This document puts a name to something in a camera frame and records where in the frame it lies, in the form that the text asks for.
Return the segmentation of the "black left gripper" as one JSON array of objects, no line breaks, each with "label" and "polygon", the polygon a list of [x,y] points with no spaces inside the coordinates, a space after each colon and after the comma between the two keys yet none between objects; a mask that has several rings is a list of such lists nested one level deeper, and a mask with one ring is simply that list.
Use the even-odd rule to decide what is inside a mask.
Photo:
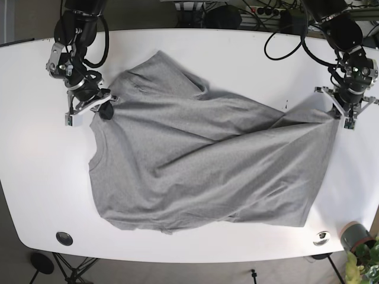
[{"label": "black left gripper", "polygon": [[337,120],[343,116],[343,127],[354,130],[358,116],[370,105],[378,105],[377,98],[365,96],[378,80],[377,62],[368,58],[337,59],[328,72],[333,88],[315,87],[324,103],[322,110]]}]

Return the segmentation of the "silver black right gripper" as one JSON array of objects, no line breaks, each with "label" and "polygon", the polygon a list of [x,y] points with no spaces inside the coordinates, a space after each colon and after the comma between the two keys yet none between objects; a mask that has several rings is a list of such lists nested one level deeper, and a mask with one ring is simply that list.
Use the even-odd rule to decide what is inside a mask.
[{"label": "silver black right gripper", "polygon": [[103,120],[111,120],[114,115],[113,96],[109,89],[100,88],[101,76],[88,76],[71,84],[65,80],[69,110],[65,113],[65,126],[80,126],[82,116],[88,112],[98,112]]}]

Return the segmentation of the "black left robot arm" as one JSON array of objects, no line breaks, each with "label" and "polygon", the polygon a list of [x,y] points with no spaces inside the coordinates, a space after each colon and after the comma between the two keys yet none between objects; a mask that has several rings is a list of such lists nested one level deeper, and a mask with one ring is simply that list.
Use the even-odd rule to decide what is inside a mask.
[{"label": "black left robot arm", "polygon": [[[300,47],[318,64],[326,66],[330,73],[333,88],[316,87],[315,92],[322,93],[332,101],[333,109],[344,120],[344,128],[355,129],[359,114],[371,104],[378,104],[378,99],[365,96],[378,80],[378,64],[369,59],[362,46],[364,39],[359,25],[352,18],[345,1],[302,1],[305,12],[304,30],[300,33],[297,47],[282,57],[271,57],[267,53],[267,43],[264,45],[266,57],[272,61],[284,60],[294,54]],[[316,57],[306,45],[312,17],[316,27],[323,33],[325,39],[336,54],[336,63],[325,62]]]}]

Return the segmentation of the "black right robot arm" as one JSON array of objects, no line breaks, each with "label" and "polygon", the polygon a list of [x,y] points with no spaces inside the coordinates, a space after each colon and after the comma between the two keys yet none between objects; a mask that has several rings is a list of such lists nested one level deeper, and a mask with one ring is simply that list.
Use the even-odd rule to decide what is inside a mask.
[{"label": "black right robot arm", "polygon": [[[87,111],[99,113],[104,120],[114,115],[113,103],[118,97],[100,87],[103,78],[97,71],[105,63],[110,48],[110,31],[104,18],[106,3],[103,0],[60,2],[54,45],[46,70],[52,78],[61,79],[67,89],[67,126],[78,124]],[[105,47],[101,60],[92,63],[86,59],[86,54],[97,36],[97,22],[104,27]]]}]

